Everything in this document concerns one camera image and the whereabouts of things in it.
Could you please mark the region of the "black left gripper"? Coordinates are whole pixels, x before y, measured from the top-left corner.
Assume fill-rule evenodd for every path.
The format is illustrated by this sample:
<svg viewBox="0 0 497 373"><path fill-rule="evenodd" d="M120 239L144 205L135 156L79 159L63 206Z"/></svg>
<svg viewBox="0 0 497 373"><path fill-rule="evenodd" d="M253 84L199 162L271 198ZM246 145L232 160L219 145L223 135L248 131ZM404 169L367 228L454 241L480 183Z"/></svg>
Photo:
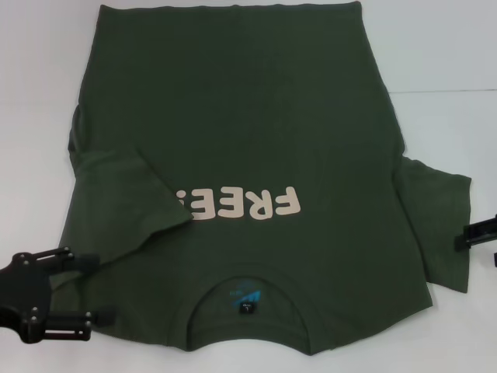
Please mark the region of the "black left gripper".
<svg viewBox="0 0 497 373"><path fill-rule="evenodd" d="M1 326L24 343L42 340L89 341L92 331L116 322L114 307L95 311L50 311L49 273L89 273L98 254L74 254L69 246L39 253L17 253L1 269Z"/></svg>

